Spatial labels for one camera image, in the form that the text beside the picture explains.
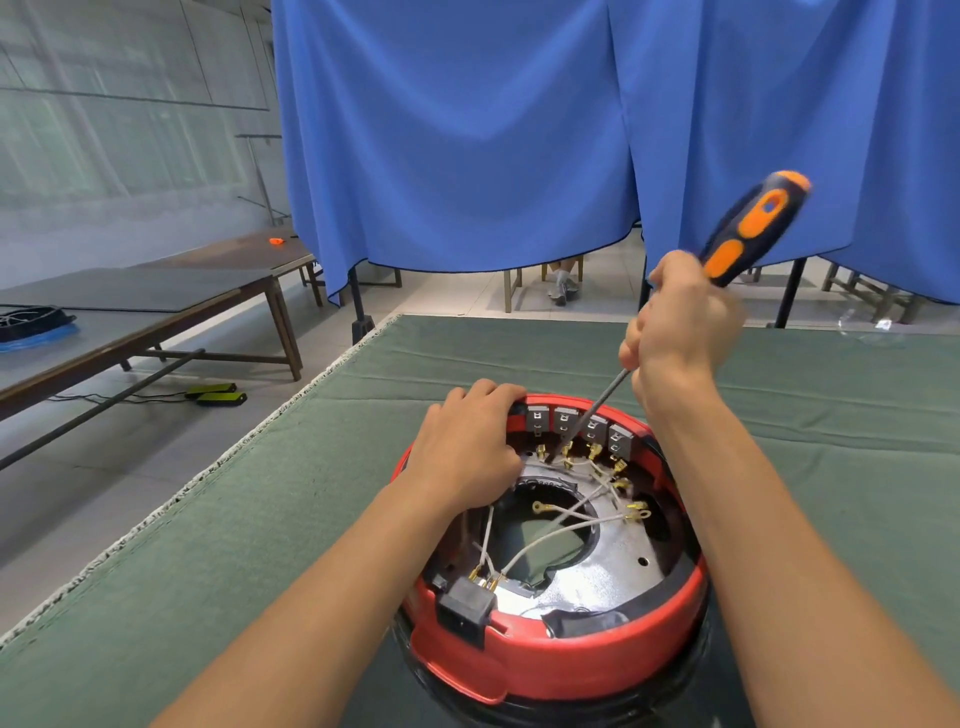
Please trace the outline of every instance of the gray floor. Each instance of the gray floor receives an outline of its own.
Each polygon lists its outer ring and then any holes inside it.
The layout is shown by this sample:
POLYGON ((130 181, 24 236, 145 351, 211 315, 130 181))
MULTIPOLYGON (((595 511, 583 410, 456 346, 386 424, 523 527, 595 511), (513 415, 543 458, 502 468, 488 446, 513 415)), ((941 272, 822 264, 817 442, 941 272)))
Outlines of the gray floor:
MULTIPOLYGON (((889 331, 869 324, 870 311, 844 294, 819 290, 827 264, 811 260, 798 295, 792 326, 828 328, 864 346, 896 346, 909 333, 960 332, 953 307, 930 305, 911 327, 889 331)), ((626 322, 636 312, 643 268, 636 233, 587 257, 580 300, 560 309, 546 298, 549 282, 540 269, 524 271, 514 296, 515 312, 503 311, 501 274, 457 276, 404 273, 402 289, 369 288, 364 303, 380 322, 393 312, 451 316, 514 316, 626 322)), ((766 269, 759 284, 732 288, 746 300, 750 325, 776 314, 789 265, 766 269)), ((365 271, 361 278, 374 275, 365 271)), ((382 272, 388 278, 389 272, 382 272)), ((177 392, 197 383, 235 381, 249 400, 237 409, 201 409, 192 404, 119 405, 56 443, 0 472, 0 633, 12 627, 94 556, 174 494, 244 434, 323 371, 350 346, 352 307, 320 310, 296 274, 283 281, 304 361, 303 380, 274 365, 194 362, 148 393, 177 392)), ((183 342, 210 350, 279 352, 269 309, 253 301, 187 332, 183 342)), ((154 371, 153 359, 133 362, 134 371, 105 372, 77 393, 111 394, 154 371)), ((10 452, 87 408, 84 402, 45 402, 0 423, 0 452, 10 452)))

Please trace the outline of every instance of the right hand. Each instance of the right hand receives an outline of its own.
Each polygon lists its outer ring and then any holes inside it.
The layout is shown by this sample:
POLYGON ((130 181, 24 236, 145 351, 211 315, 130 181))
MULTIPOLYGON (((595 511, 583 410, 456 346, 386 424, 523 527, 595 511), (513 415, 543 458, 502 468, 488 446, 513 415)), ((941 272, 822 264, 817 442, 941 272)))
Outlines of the right hand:
POLYGON ((712 386, 746 321, 739 299, 710 283, 690 253, 665 255, 650 281, 656 292, 627 326, 619 353, 648 412, 671 385, 712 386))

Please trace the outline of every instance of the black rubber base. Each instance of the black rubber base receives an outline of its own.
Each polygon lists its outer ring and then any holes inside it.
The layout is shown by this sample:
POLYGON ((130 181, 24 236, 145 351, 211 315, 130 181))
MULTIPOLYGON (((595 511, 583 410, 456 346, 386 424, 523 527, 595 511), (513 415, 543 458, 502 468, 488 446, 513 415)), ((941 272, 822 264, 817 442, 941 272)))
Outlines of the black rubber base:
POLYGON ((360 339, 366 336, 368 333, 373 331, 373 316, 367 315, 363 317, 363 321, 354 321, 353 322, 353 343, 359 344, 360 339))
POLYGON ((630 690, 591 700, 530 700, 509 695, 496 706, 484 705, 451 688, 424 667, 410 651, 413 624, 402 611, 394 622, 394 637, 407 667, 434 700, 467 726, 497 728, 635 728, 655 710, 678 697, 689 684, 707 652, 710 639, 706 617, 679 655, 660 672, 630 690))

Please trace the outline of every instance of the left hand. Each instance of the left hand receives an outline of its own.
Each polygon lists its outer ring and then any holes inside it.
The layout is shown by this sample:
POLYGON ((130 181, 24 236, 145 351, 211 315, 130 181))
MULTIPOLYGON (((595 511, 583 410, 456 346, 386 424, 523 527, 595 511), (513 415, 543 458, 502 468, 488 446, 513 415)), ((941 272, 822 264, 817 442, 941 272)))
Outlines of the left hand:
POLYGON ((432 404, 403 473, 410 487, 449 507, 450 516, 489 505, 516 482, 523 463, 507 445, 507 415, 526 396, 516 384, 480 379, 432 404))

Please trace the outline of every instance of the green foot pedal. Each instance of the green foot pedal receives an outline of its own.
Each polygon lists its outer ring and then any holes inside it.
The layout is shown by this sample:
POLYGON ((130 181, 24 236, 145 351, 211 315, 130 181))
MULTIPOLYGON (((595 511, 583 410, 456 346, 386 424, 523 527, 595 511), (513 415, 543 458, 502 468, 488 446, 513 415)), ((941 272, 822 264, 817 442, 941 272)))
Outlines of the green foot pedal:
POLYGON ((201 407, 239 407, 247 401, 243 392, 207 392, 195 399, 201 407))
POLYGON ((184 395, 188 400, 198 400, 203 395, 230 394, 237 391, 237 385, 231 381, 220 384, 203 384, 199 387, 190 387, 184 395))

